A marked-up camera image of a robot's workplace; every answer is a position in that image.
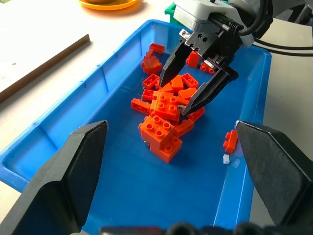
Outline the brown wooden strip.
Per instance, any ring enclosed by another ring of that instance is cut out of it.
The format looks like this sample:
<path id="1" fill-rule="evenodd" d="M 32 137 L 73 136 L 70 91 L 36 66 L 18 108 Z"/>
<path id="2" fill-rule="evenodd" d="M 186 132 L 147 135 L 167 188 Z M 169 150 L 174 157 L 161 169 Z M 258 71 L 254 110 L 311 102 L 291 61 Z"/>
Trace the brown wooden strip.
<path id="1" fill-rule="evenodd" d="M 10 96 L 14 95 L 20 89 L 28 85 L 30 82 L 35 80 L 37 77 L 48 71 L 50 68 L 61 62 L 66 57 L 70 56 L 76 50 L 81 48 L 83 45 L 90 42 L 89 34 L 84 35 L 73 44 L 69 45 L 67 48 L 59 52 L 58 54 L 54 55 L 50 59 L 48 59 L 43 64 L 39 65 L 34 70 L 30 71 L 24 77 L 19 79 L 18 81 L 14 82 L 12 85 L 5 88 L 3 91 L 0 92 L 0 103 L 6 101 Z"/>

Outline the orange plate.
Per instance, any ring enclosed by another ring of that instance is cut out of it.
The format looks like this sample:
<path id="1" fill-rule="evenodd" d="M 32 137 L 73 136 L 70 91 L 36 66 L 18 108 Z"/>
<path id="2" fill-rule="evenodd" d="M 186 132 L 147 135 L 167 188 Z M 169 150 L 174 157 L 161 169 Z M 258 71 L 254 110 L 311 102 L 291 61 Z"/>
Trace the orange plate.
<path id="1" fill-rule="evenodd" d="M 138 0 L 78 0 L 79 3 L 89 9 L 101 11 L 114 11 L 133 6 Z"/>

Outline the large orange building brick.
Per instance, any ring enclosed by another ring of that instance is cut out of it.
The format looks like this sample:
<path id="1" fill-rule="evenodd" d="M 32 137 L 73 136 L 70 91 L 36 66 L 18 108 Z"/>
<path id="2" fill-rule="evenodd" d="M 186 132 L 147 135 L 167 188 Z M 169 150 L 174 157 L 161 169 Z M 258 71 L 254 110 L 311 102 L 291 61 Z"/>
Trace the large orange building brick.
<path id="1" fill-rule="evenodd" d="M 178 153 L 182 145 L 182 140 L 174 135 L 171 135 L 168 139 L 164 140 L 159 147 L 156 145 L 150 145 L 150 151 L 157 155 L 160 159 L 169 163 L 173 157 Z"/>
<path id="2" fill-rule="evenodd" d="M 174 134 L 174 126 L 157 115 L 146 116 L 139 125 L 139 132 L 141 138 L 150 146 L 162 148 L 170 143 L 170 138 Z"/>
<path id="3" fill-rule="evenodd" d="M 154 91 L 149 114 L 157 115 L 177 125 L 180 117 L 178 99 L 173 93 Z"/>

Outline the blue plastic bin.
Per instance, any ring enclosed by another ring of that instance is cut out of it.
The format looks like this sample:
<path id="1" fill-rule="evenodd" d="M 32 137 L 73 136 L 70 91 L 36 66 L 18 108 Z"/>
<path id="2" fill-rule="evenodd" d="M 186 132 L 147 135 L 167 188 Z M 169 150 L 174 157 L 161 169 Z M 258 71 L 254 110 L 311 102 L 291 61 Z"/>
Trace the blue plastic bin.
<path id="1" fill-rule="evenodd" d="M 271 55 L 250 47 L 235 54 L 230 82 L 205 108 L 182 147 L 165 163 L 150 152 L 138 126 L 144 114 L 131 108 L 141 98 L 143 56 L 162 45 L 165 63 L 179 41 L 181 27 L 149 20 L 107 61 L 0 153 L 0 180 L 23 191 L 37 170 L 79 127 L 106 120 L 109 129 L 97 189 L 83 229 L 139 225 L 168 228 L 185 221 L 201 228 L 233 228 L 249 220 L 253 183 L 241 149 L 223 163 L 223 143 L 237 120 L 262 123 Z"/>

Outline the green plastic bin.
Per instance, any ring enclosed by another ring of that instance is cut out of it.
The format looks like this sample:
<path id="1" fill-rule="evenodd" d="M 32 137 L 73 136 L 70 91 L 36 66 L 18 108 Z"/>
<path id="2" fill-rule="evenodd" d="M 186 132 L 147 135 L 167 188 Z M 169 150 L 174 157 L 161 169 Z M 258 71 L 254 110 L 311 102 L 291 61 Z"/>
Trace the green plastic bin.
<path id="1" fill-rule="evenodd" d="M 171 24 L 178 24 L 177 20 L 174 18 L 175 8 L 176 4 L 173 2 L 164 11 L 165 15 L 169 15 Z"/>

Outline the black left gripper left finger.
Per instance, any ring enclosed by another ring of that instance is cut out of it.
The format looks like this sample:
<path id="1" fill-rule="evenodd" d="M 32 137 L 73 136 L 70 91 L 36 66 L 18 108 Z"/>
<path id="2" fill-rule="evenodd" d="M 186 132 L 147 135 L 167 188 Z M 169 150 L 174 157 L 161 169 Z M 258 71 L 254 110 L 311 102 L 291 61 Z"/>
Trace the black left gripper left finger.
<path id="1" fill-rule="evenodd" d="M 85 225 L 97 187 L 108 125 L 80 127 L 36 172 L 0 235 L 71 235 Z"/>

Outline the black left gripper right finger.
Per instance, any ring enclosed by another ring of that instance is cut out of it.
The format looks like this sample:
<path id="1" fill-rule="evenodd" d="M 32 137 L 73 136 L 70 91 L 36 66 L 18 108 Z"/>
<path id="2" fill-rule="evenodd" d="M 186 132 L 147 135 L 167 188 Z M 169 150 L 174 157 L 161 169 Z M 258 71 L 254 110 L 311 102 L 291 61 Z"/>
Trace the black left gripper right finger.
<path id="1" fill-rule="evenodd" d="M 313 161 L 284 133 L 238 121 L 246 165 L 275 225 L 313 225 Z"/>

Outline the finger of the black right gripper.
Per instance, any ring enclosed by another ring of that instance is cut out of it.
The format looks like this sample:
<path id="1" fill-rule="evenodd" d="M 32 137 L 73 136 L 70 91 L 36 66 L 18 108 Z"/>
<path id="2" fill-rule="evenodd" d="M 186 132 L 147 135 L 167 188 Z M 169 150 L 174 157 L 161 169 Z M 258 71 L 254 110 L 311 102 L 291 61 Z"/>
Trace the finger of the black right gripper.
<path id="1" fill-rule="evenodd" d="M 192 95 L 182 115 L 189 115 L 210 103 L 231 81 L 239 77 L 238 73 L 227 65 L 222 65 L 212 78 L 203 83 Z"/>
<path id="2" fill-rule="evenodd" d="M 185 60 L 191 53 L 191 48 L 185 43 L 179 43 L 169 56 L 160 74 L 159 85 L 161 87 L 175 78 L 185 65 Z"/>

